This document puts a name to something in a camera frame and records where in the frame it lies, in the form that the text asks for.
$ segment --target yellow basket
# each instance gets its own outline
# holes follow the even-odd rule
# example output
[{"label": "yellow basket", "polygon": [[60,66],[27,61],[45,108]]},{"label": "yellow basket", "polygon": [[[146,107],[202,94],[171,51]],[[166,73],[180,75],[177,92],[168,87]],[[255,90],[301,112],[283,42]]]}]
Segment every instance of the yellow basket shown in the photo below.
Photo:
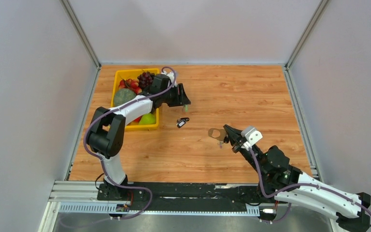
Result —
[{"label": "yellow basket", "polygon": [[[127,79],[135,79],[137,78],[140,74],[143,72],[151,72],[151,73],[160,73],[160,69],[131,69],[131,70],[118,70],[114,76],[114,85],[113,85],[113,93],[112,93],[112,102],[110,103],[110,107],[115,107],[113,105],[113,99],[114,99],[114,94],[119,90],[119,83],[122,79],[127,80]],[[130,122],[126,127],[125,131],[149,131],[149,130],[157,130],[158,128],[158,122],[160,120],[160,109],[157,108],[155,112],[153,113],[156,116],[156,123],[155,124],[150,124],[150,125],[138,125],[137,122]]]}]

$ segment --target wooden tabletop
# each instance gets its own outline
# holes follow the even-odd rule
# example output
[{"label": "wooden tabletop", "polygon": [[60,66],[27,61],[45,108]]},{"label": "wooden tabletop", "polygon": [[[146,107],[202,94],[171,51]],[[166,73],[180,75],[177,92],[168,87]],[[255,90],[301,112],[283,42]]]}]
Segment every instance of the wooden tabletop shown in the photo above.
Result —
[{"label": "wooden tabletop", "polygon": [[[153,66],[104,65],[89,109],[85,130],[96,108],[110,107],[117,70]],[[258,176],[231,145],[222,147],[209,131],[224,124],[243,130],[256,127],[263,134],[257,145],[265,152],[277,145],[291,165],[311,174],[298,123],[280,66],[175,65],[177,82],[191,100],[188,112],[162,106],[156,131],[127,131],[121,162],[129,181],[257,183]],[[176,120],[189,117],[182,128]],[[212,136],[219,136],[214,130]],[[94,180],[102,173],[97,158],[80,146],[70,180]]]}]

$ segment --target grapes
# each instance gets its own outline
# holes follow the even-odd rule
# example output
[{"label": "grapes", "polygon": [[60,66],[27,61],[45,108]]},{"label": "grapes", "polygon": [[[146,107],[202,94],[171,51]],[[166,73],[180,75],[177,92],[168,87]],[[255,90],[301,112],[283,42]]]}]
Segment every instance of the grapes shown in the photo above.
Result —
[{"label": "grapes", "polygon": [[143,72],[142,74],[140,74],[137,77],[137,79],[139,79],[139,87],[141,89],[144,89],[147,86],[151,85],[153,83],[154,76],[155,76],[155,74],[150,73],[149,71]]}]

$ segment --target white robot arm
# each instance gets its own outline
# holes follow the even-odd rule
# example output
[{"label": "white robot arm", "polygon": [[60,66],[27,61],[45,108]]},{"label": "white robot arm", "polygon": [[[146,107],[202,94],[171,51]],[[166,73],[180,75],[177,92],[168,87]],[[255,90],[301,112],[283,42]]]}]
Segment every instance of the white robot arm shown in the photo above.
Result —
[{"label": "white robot arm", "polygon": [[[171,88],[164,94],[159,94],[166,90],[167,86]],[[136,118],[152,112],[162,103],[166,103],[169,107],[191,104],[184,92],[183,84],[176,83],[174,72],[163,71],[157,74],[152,85],[144,89],[142,95],[136,96],[127,104],[110,109],[99,107],[95,111],[93,125],[86,133],[85,140],[91,150],[96,152],[96,157],[102,160],[104,171],[107,173],[105,180],[108,183],[120,185],[127,181],[120,162],[125,126]],[[109,130],[104,130],[104,126],[108,126]]]},{"label": "white robot arm", "polygon": [[257,171],[264,197],[319,212],[351,232],[365,232],[370,227],[370,217],[365,214],[371,215],[370,195],[341,191],[310,177],[289,165],[289,158],[277,146],[263,153],[256,146],[262,134],[252,126],[243,131],[228,125],[224,129],[225,142],[231,143],[232,151],[240,152]]}]

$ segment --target white wall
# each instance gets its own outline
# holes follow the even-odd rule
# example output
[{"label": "white wall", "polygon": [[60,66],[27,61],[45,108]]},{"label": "white wall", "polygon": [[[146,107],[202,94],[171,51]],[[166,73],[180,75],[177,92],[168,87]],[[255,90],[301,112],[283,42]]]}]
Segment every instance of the white wall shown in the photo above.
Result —
[{"label": "white wall", "polygon": [[371,1],[332,0],[292,75],[323,180],[371,194]]},{"label": "white wall", "polygon": [[102,63],[285,63],[319,0],[70,0]]},{"label": "white wall", "polygon": [[58,0],[0,0],[0,232],[37,231],[95,75]]}]

